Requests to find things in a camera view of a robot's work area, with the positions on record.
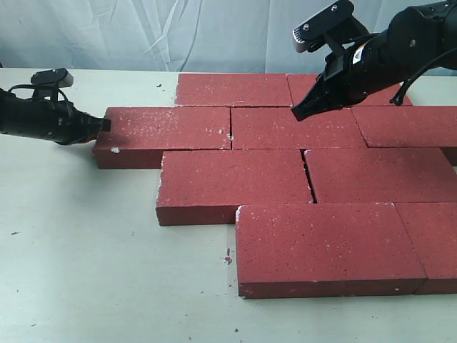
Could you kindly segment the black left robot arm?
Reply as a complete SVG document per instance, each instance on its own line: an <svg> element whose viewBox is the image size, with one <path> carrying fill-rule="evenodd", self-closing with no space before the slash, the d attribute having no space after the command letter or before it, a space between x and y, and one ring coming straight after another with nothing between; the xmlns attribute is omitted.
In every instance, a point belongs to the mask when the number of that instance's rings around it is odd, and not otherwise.
<svg viewBox="0 0 457 343"><path fill-rule="evenodd" d="M1 133L52 141L60 145L83 144L111 130L111 120L79 111L59 89L23 85L24 89L50 91L52 97L21 99L1 90Z"/></svg>

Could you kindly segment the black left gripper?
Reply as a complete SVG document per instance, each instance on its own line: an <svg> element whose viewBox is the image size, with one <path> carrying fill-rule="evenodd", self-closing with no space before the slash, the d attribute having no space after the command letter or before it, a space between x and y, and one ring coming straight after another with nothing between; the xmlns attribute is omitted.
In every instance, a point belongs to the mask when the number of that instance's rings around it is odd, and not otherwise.
<svg viewBox="0 0 457 343"><path fill-rule="evenodd" d="M38 101L36 105L31 125L36 138L60 145L85 144L111 130L110 119L79 111L71 102Z"/></svg>

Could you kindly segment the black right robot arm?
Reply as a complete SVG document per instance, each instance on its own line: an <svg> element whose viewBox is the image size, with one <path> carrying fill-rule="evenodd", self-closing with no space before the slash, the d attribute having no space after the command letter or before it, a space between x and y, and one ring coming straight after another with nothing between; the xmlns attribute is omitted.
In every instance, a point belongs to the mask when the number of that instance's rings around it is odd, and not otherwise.
<svg viewBox="0 0 457 343"><path fill-rule="evenodd" d="M351 1L336 1L293 30L298 53L328 46L325 68L291 109L298 121L352 107L395 84L390 103L400 106L411 85L435 68L456 69L456 2L409 6L388 28L371 33L354 16Z"/></svg>

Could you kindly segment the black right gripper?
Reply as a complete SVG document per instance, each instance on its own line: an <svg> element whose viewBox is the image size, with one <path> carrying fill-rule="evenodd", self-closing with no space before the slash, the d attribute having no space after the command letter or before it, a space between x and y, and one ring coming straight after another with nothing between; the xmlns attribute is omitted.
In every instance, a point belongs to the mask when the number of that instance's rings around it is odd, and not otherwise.
<svg viewBox="0 0 457 343"><path fill-rule="evenodd" d="M342 70L328 63L303 100L291 109L297 121L327 111L351 107L389 87L388 61L383 44L367 42L350 49Z"/></svg>

